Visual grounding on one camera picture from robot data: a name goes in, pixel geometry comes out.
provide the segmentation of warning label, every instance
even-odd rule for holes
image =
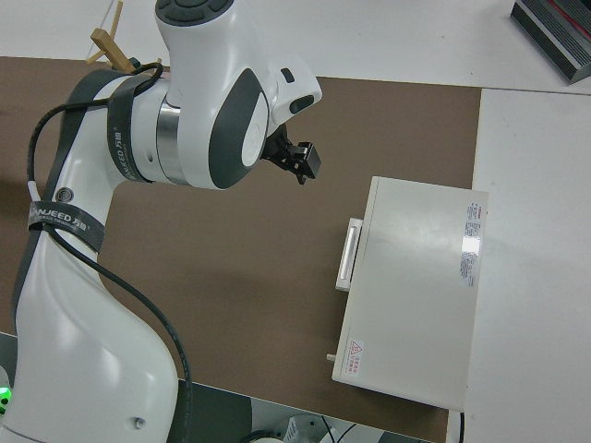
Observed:
[[[344,372],[348,376],[358,376],[361,368],[361,356],[365,344],[361,340],[349,340]]]
[[[474,286],[478,273],[477,262],[480,254],[482,211],[482,206],[476,202],[472,202],[466,210],[460,277],[462,282],[469,287]]]

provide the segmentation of brown table surface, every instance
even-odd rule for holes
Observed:
[[[30,132],[97,66],[0,57],[0,329],[26,243]],[[331,380],[346,294],[334,289],[350,217],[363,217],[373,175],[470,187],[480,90],[322,78],[324,98],[289,123],[311,140],[318,180],[300,186],[268,162],[234,188],[125,183],[115,192],[103,265],[173,321],[202,384],[443,442],[447,411]],[[38,177],[58,123],[42,136]],[[107,283],[160,333],[150,315]]]

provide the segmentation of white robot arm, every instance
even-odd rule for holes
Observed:
[[[96,261],[120,183],[226,189],[262,158],[303,184],[320,167],[313,145],[292,145],[284,127],[320,100],[319,84],[298,58],[263,55],[247,0],[159,0],[156,16],[171,80],[160,70],[151,80],[91,73],[66,106],[42,197],[30,171],[33,230],[15,288],[18,365],[0,443],[168,437],[180,407],[171,354],[80,261]]]

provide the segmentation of metal ring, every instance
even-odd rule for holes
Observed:
[[[156,126],[156,150],[166,178],[177,185],[188,185],[178,159],[177,134],[180,114],[180,108],[169,105],[164,98]]]

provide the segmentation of cable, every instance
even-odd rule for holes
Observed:
[[[79,261],[81,261],[85,265],[96,270],[99,274],[103,275],[105,278],[109,279],[110,281],[112,281],[113,283],[115,283],[116,285],[121,287],[122,289],[126,290],[128,293],[130,293],[134,297],[136,297],[136,299],[138,299],[143,305],[145,305],[152,312],[152,314],[156,318],[158,318],[158,320],[163,324],[164,328],[166,329],[166,332],[168,332],[168,335],[170,335],[171,339],[173,340],[173,343],[175,344],[175,348],[176,348],[176,351],[178,352],[178,356],[180,358],[181,365],[183,366],[183,374],[184,374],[185,381],[186,381],[185,387],[186,387],[186,392],[187,392],[187,402],[186,402],[187,414],[185,417],[185,424],[186,424],[186,429],[188,429],[189,428],[188,424],[190,424],[191,410],[192,410],[192,406],[193,406],[192,395],[191,395],[192,394],[192,391],[191,391],[191,368],[188,364],[185,348],[183,347],[183,343],[180,341],[178,334],[176,333],[175,327],[171,324],[171,322],[168,320],[168,318],[166,318],[166,316],[158,308],[158,306],[156,306],[148,297],[146,297],[143,293],[141,293],[134,286],[132,286],[131,284],[129,284],[128,282],[126,282],[121,277],[114,274],[113,272],[111,272],[107,268],[101,266],[96,261],[86,257],[84,254],[82,254],[80,251],[78,251],[74,246],[72,246],[70,243],[68,243],[59,233],[57,233],[57,231],[55,230],[55,228],[53,226],[48,225],[48,224],[44,224],[43,229],[49,234],[49,236],[56,243],[58,243],[61,247],[63,247],[67,253],[71,254],[72,256],[77,258]]]
[[[464,413],[460,413],[460,438],[458,439],[458,443],[464,443]]]
[[[140,66],[138,69],[133,71],[132,74],[136,76],[137,74],[141,74],[142,72],[150,69],[155,69],[154,73],[150,76],[150,78],[147,78],[146,81],[138,85],[134,93],[135,97],[150,89],[156,83],[156,81],[158,81],[164,71],[164,66],[161,63],[148,63],[146,65]],[[37,149],[37,142],[39,141],[39,136],[41,135],[43,128],[53,117],[62,113],[63,111],[87,110],[89,108],[107,106],[109,101],[110,99],[107,98],[92,100],[89,102],[64,103],[56,106],[54,109],[45,114],[35,126],[35,129],[30,136],[29,154],[27,158],[27,181],[35,181],[35,150]]]
[[[146,81],[140,83],[134,92],[134,96],[137,97],[146,90],[149,90],[161,77],[163,73],[163,65],[161,63],[148,63],[146,65],[140,66],[136,69],[132,75],[141,74],[142,72],[148,71],[150,69],[155,69],[154,73],[146,79]],[[65,103],[60,106],[55,107],[47,114],[45,114],[39,123],[35,126],[33,133],[30,137],[29,141],[29,153],[27,158],[27,181],[29,182],[29,187],[32,189],[31,196],[37,195],[37,186],[35,184],[35,151],[37,149],[37,142],[39,141],[39,137],[45,125],[56,115],[62,113],[63,111],[73,111],[73,110],[88,110],[89,108],[95,107],[102,107],[108,105],[110,99],[98,99],[92,100],[88,102],[75,102],[75,103]],[[164,313],[156,306],[148,297],[146,297],[143,293],[133,287],[131,284],[127,283],[125,280],[121,279],[119,276],[104,268],[103,266],[99,265],[97,262],[91,260],[90,258],[86,257],[84,254],[79,252],[74,246],[68,243],[61,235],[57,233],[53,226],[48,224],[43,225],[43,229],[50,235],[50,237],[62,246],[66,252],[71,254],[73,257],[77,258],[82,263],[86,264],[87,266],[91,267],[92,269],[96,270],[98,273],[103,275],[105,278],[109,279],[110,281],[114,282],[131,295],[136,297],[142,304],[144,304],[148,309],[152,312],[154,316],[158,318],[158,320],[163,324],[166,332],[170,335],[173,343],[175,344],[176,351],[178,353],[179,359],[181,361],[181,366],[183,366],[183,377],[185,378],[185,392],[186,392],[186,399],[185,399],[185,417],[184,417],[184,426],[185,426],[185,435],[183,437],[183,442],[188,443],[189,441],[189,433],[191,428],[191,416],[193,410],[193,395],[192,395],[192,380],[191,380],[191,369],[187,360],[187,354],[185,352],[185,348],[183,347],[182,342],[180,341],[178,334],[176,333],[175,328],[170,323],[168,318],[164,315]]]
[[[320,417],[322,417],[322,422],[324,422],[324,425],[326,426],[327,431],[329,431],[329,436],[331,436],[331,442],[336,443],[336,441],[334,441],[334,435],[332,434],[331,427],[329,426],[328,423],[326,423],[326,418],[324,418],[324,415],[321,415]]]
[[[347,427],[347,430],[343,432],[343,434],[341,435],[341,437],[336,440],[336,443],[341,443],[341,441],[343,440],[344,436],[347,435],[347,433],[353,429],[356,426],[356,423],[353,423],[352,425],[350,425],[349,427]]]
[[[344,436],[346,436],[348,434],[348,432],[357,425],[357,423],[353,423],[352,425],[347,427],[347,430],[343,432],[343,434],[339,437],[339,439],[334,441],[334,435],[332,434],[331,427],[327,423],[326,418],[324,418],[324,415],[321,415],[320,417],[322,418],[322,422],[326,426],[327,431],[329,431],[329,435],[331,436],[332,443],[341,443],[341,441],[343,441]]]

